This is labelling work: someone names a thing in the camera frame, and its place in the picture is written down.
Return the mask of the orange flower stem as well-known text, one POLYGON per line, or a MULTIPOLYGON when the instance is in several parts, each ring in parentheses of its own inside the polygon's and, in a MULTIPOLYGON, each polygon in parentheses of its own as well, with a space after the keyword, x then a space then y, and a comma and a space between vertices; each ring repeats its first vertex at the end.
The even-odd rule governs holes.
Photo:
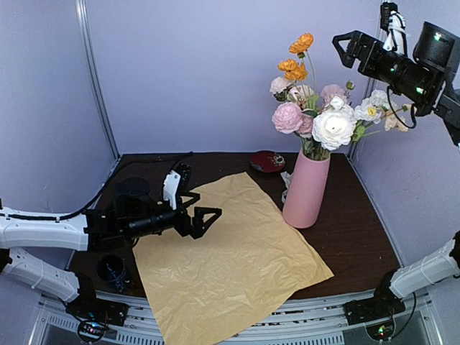
POLYGON ((286 80, 295 83, 305 81, 316 89, 316 72, 309 53, 313 43, 314 35, 311 32, 300 35, 288 48, 293 57, 279 62, 277 69, 286 80))

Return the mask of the orange yellow wrapping paper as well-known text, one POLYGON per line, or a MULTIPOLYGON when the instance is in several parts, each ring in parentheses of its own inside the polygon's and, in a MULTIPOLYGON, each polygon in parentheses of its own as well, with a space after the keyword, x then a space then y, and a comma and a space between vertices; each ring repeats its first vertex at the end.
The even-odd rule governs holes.
POLYGON ((217 344, 264 320, 294 292, 332 271, 246 173, 198 188, 222 210, 200 239, 175 231, 133 250, 150 308, 167 344, 217 344))

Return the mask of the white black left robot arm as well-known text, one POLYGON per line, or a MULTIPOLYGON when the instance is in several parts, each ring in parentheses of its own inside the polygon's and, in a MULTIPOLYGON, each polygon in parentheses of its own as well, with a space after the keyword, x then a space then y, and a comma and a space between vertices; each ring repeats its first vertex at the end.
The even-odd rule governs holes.
POLYGON ((21 213, 1 210, 1 274, 45 291, 75 306, 88 319, 104 311, 91 278, 38 259, 28 247, 63 248, 77 252, 111 252, 133 244, 143 236, 174 229, 181 236, 201 238, 221 216, 220 208, 188 207, 200 195, 183 189, 185 183, 172 172, 163 183, 162 197, 150 197, 150 184, 142 178, 117 183, 112 201, 104 209, 88 209, 76 215, 21 213))

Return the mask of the peach pink flower stem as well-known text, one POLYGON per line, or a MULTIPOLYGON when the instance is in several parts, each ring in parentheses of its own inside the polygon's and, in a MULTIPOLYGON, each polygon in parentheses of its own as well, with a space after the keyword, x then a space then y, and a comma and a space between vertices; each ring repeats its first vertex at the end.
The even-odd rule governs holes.
POLYGON ((409 130, 409 125, 406 123, 405 117, 400 115, 400 113, 408 112, 410 109, 411 105, 408 103, 404 103, 402 106, 392 103, 392 106, 386 110, 384 115, 384 130, 389 132, 394 129, 399 132, 407 132, 409 130))

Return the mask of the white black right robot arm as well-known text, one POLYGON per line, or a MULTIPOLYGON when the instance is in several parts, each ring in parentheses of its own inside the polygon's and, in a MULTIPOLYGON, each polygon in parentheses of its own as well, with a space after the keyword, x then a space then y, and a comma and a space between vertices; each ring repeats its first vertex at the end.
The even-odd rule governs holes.
MULTIPOLYGON (((459 145, 459 92, 453 81, 459 69, 459 37, 424 22, 413 56, 363 32, 354 30, 336 35, 332 44, 341 63, 387 84, 387 91, 404 95, 413 104, 410 118, 431 113, 439 116, 455 146, 459 145)), ((396 301, 428 285, 459 277, 459 235, 415 264, 388 272, 369 300, 369 312, 378 318, 392 310, 396 301)))

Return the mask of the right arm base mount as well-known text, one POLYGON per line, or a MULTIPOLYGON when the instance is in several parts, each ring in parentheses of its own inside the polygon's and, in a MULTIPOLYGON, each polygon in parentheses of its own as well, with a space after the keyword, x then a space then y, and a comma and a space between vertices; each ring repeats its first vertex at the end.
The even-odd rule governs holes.
POLYGON ((349 326, 364 324, 367 335, 374 341, 389 341, 396 334, 395 316, 405 311, 401 300, 366 298, 344 304, 349 326))

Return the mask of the pink cylindrical vase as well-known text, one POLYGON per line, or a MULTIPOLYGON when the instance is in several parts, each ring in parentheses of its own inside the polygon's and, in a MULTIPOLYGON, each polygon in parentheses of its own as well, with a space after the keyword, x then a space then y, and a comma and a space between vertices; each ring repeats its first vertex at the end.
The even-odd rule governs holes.
POLYGON ((329 165, 329 158, 312 160, 299 151, 282 208, 287 224, 299 229, 315 224, 326 189, 329 165))

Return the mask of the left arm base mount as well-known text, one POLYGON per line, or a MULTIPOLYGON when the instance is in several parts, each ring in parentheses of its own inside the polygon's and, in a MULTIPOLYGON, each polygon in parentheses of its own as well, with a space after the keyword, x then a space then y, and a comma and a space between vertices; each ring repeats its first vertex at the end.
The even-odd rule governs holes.
POLYGON ((77 336, 84 344, 100 341, 110 330, 110 326, 123 326, 129 306, 110 300, 100 299, 89 285, 80 287, 78 296, 70 302, 63 302, 65 311, 77 320, 77 336))

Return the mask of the lilac pink flower stem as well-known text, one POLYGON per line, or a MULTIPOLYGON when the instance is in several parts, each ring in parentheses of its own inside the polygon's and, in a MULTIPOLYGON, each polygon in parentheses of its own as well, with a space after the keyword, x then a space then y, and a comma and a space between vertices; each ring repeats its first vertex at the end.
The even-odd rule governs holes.
POLYGON ((324 104, 328 104, 335 96, 337 96, 342 98, 346 104, 351 105, 351 92, 354 89, 355 83, 352 80, 348 80, 343 88, 337 84, 330 84, 323 87, 320 92, 320 97, 324 104))

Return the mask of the white blue flower stem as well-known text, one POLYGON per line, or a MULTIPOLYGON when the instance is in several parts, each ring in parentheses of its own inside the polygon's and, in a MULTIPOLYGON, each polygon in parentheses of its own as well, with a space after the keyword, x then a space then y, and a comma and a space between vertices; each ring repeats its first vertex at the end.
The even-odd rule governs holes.
POLYGON ((373 90, 370 97, 365 98, 360 105, 354 108, 356 126, 351 136, 351 141, 357 143, 367 135, 368 128, 379 124, 381 121, 385 123, 385 112, 392 104, 396 103, 388 99, 385 91, 373 90))

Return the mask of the grey printed ribbon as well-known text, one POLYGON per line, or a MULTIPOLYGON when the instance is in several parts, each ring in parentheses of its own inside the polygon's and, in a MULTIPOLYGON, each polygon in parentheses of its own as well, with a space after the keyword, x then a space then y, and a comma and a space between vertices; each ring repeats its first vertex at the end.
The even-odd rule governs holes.
POLYGON ((282 178, 282 181, 285 184, 285 189, 284 189, 284 191, 282 192, 282 195, 281 195, 281 201, 282 201, 282 203, 285 203, 286 198, 287 198, 287 194, 288 194, 288 190, 289 190, 292 178, 293 178, 293 175, 288 173, 287 171, 284 171, 284 172, 280 173, 280 176, 282 178))

